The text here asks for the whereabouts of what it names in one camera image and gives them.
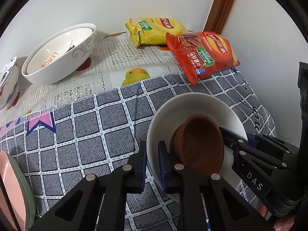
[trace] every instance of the white bowl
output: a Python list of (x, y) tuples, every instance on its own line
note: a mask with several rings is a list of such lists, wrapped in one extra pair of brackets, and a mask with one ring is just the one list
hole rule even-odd
[[(154, 179), (161, 187), (158, 142), (165, 141), (167, 150), (175, 130), (191, 115), (201, 113), (218, 125), (247, 140), (245, 129), (232, 109), (221, 100), (203, 93), (186, 93), (165, 102), (154, 115), (147, 133), (147, 159)], [(224, 161), (219, 174), (235, 189), (241, 183), (232, 170), (233, 150), (224, 146)], [(169, 195), (179, 202), (178, 194)]]
[(19, 90), (16, 59), (16, 56), (13, 57), (0, 71), (0, 110), (12, 105)]
[(65, 28), (43, 41), (25, 60), (22, 75), (34, 84), (52, 84), (79, 68), (93, 50), (96, 26)]

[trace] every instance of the brown wooden door frame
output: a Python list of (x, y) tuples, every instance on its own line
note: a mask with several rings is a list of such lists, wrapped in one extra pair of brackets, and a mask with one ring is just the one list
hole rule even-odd
[(234, 0), (214, 0), (203, 31), (220, 34), (229, 16)]

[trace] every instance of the terracotta pot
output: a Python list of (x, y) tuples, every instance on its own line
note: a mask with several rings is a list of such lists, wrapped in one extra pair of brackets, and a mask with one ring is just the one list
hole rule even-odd
[(218, 173), (224, 161), (224, 141), (216, 123), (204, 114), (188, 117), (174, 132), (170, 142), (184, 166), (197, 173)]

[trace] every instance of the green label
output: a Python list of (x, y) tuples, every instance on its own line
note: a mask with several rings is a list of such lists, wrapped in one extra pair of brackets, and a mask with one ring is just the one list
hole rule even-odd
[(143, 31), (152, 30), (151, 26), (147, 23), (146, 20), (138, 22), (138, 24), (142, 27)]
[(200, 57), (202, 58), (202, 60), (204, 61), (204, 64), (206, 67), (210, 67), (212, 65), (214, 65), (214, 60), (211, 58), (210, 54), (204, 49), (203, 46), (201, 46), (201, 48), (197, 49), (198, 54), (200, 55)]

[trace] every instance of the pink plate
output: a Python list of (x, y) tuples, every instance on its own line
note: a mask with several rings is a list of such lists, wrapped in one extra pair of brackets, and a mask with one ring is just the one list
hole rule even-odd
[[(7, 154), (3, 151), (0, 152), (0, 175), (2, 177), (5, 189), (7, 191), (7, 195), (10, 199), (18, 224), (21, 230), (25, 231), (26, 207), (23, 199), (23, 193), (9, 161), (9, 158)], [(0, 194), (0, 208), (7, 217), (8, 221), (12, 224), (12, 218), (10, 217), (10, 213), (5, 206), (6, 203), (4, 197)]]

